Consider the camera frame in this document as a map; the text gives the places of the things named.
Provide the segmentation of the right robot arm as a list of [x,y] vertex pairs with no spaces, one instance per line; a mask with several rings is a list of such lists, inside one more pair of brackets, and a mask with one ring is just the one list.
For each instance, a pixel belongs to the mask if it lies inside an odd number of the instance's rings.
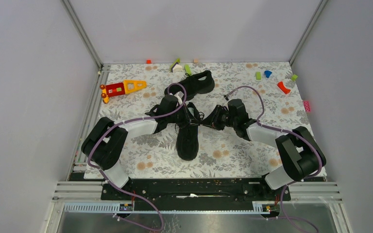
[[259,187],[260,196],[266,200],[273,199],[282,186],[300,182],[326,165],[326,157],[306,127],[288,131],[261,124],[249,117],[239,99],[228,101],[227,106],[217,105],[202,125],[218,131],[231,127],[242,139],[278,149],[282,165],[265,175],[265,183]]

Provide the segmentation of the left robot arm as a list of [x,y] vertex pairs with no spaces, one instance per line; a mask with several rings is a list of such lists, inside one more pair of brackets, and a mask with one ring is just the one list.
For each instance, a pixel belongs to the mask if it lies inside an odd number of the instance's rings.
[[119,162],[125,143],[139,136],[159,133],[168,124],[190,123],[189,113],[187,105],[178,96],[165,95],[142,117],[119,123],[102,117],[83,141],[81,152],[87,156],[90,167],[98,169],[110,184],[114,184],[113,194],[124,200],[131,194],[127,183],[129,175]]

